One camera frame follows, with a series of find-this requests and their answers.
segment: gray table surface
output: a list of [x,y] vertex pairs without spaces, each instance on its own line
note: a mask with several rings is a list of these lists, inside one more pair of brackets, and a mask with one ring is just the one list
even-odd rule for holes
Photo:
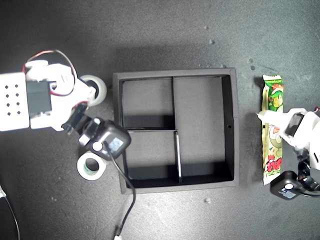
[[[107,85],[115,72],[236,68],[240,185],[138,195],[123,238],[319,239],[318,199],[284,201],[263,186],[255,116],[263,74],[283,77],[285,111],[320,104],[319,10],[317,0],[2,1],[0,72],[20,71],[30,55],[52,48],[65,52],[80,76]],[[112,119],[112,92],[89,114]],[[131,196],[121,195],[111,165],[97,181],[79,176],[76,134],[19,130],[1,133],[0,146],[0,183],[22,240],[113,239]],[[296,167],[285,145],[282,169]],[[3,199],[0,238],[15,239]]]

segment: white robot part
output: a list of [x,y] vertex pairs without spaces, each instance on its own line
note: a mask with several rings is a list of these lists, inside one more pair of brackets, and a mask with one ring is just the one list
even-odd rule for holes
[[[80,80],[76,72],[66,65],[33,60],[27,62],[24,68],[27,70],[26,74],[0,74],[0,132],[29,126],[32,129],[52,127],[56,131],[62,131],[62,125],[68,121],[77,105],[87,103],[89,107],[95,106],[107,95],[107,87],[100,78],[85,75]],[[29,81],[49,82],[50,111],[30,115],[26,84]],[[89,86],[87,81],[95,82],[96,86]]]
[[[292,128],[293,117],[302,115],[293,135],[287,133]],[[298,150],[307,149],[309,151],[310,167],[320,170],[320,117],[313,111],[306,111],[304,108],[292,108],[287,113],[274,111],[261,111],[259,119],[279,128],[280,136],[291,146]]]
[[22,72],[0,74],[0,132],[30,125],[26,76]]
[[52,110],[31,117],[32,129],[52,127],[56,131],[62,131],[61,126],[69,119],[73,108],[80,103],[88,103],[95,95],[93,87],[89,87],[78,78],[74,79],[68,66],[31,61],[26,67],[30,68],[26,74],[27,81],[52,83],[50,84]]

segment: yellow snack wrapper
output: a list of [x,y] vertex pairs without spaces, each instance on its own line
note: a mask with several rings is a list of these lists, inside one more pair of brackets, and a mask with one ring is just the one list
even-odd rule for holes
[[[283,113],[284,82],[277,76],[263,75],[264,88],[262,91],[261,110],[271,110]],[[279,128],[262,122],[262,158],[263,185],[269,184],[280,175],[282,163],[282,138]]]

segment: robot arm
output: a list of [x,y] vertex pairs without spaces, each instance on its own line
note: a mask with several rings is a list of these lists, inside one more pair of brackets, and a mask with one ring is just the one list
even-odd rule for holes
[[288,113],[261,111],[259,119],[279,128],[280,136],[297,154],[298,175],[285,171],[270,183],[270,191],[285,200],[302,194],[308,197],[320,196],[304,193],[305,190],[320,191],[320,184],[310,174],[310,168],[320,170],[320,112],[292,108]]
[[[34,60],[42,54],[60,54],[69,66]],[[108,160],[117,158],[130,144],[128,132],[112,121],[85,114],[89,106],[100,104],[107,94],[104,82],[86,75],[83,80],[69,58],[59,50],[46,50],[29,58],[22,72],[0,74],[0,132],[31,127],[51,127],[80,134],[81,147]]]

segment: black cable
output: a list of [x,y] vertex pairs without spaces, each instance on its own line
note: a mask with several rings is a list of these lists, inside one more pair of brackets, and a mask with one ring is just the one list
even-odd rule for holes
[[320,198],[320,194],[309,194],[309,193],[304,193],[304,192],[299,192],[301,195],[306,196],[306,197],[312,197],[312,198]]
[[19,226],[18,226],[18,222],[17,222],[17,219],[16,219],[16,215],[7,199],[7,197],[5,196],[4,199],[6,200],[6,202],[8,203],[8,206],[11,210],[11,213],[12,213],[12,216],[13,216],[13,219],[14,219],[14,222],[15,222],[15,226],[16,226],[16,232],[17,232],[17,236],[18,236],[18,240],[20,240],[20,230],[19,230]]
[[130,182],[129,178],[125,175],[125,173],[121,170],[121,168],[119,167],[119,165],[116,163],[116,160],[115,160],[115,158],[112,156],[109,147],[106,145],[105,148],[106,148],[106,150],[107,150],[107,152],[108,152],[108,154],[109,154],[109,156],[110,156],[110,158],[111,158],[111,160],[112,160],[115,168],[118,170],[118,172],[120,173],[120,175],[124,178],[124,180],[125,180],[126,183],[129,185],[129,187],[131,188],[132,193],[133,193],[132,203],[131,203],[128,211],[126,212],[126,214],[125,214],[125,216],[124,216],[124,218],[123,218],[123,220],[122,220],[121,226],[117,229],[116,234],[115,234],[116,236],[120,236],[120,235],[121,235],[121,232],[122,232],[122,229],[124,228],[124,225],[125,225],[125,223],[126,223],[126,220],[127,220],[128,216],[129,216],[129,214],[130,214],[130,211],[132,210],[132,208],[133,208],[134,205],[135,205],[135,202],[136,202],[136,189],[135,189],[135,187],[132,185],[132,183]]

